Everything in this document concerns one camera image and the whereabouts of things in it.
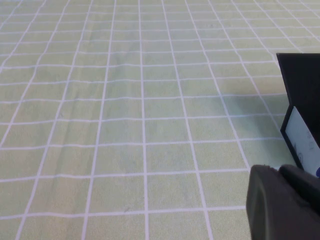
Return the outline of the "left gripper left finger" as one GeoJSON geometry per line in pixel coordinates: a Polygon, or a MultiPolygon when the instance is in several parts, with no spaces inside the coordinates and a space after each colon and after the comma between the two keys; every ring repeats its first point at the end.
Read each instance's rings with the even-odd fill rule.
{"type": "Polygon", "coordinates": [[[320,214],[289,185],[279,169],[250,170],[246,213],[253,240],[318,240],[320,214]]]}

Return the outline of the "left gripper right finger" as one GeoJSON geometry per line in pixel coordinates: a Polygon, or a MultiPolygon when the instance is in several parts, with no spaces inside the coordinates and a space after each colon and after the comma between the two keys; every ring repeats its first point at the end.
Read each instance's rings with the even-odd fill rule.
{"type": "Polygon", "coordinates": [[[320,179],[293,165],[285,164],[279,173],[309,203],[310,207],[320,214],[320,179]]]}

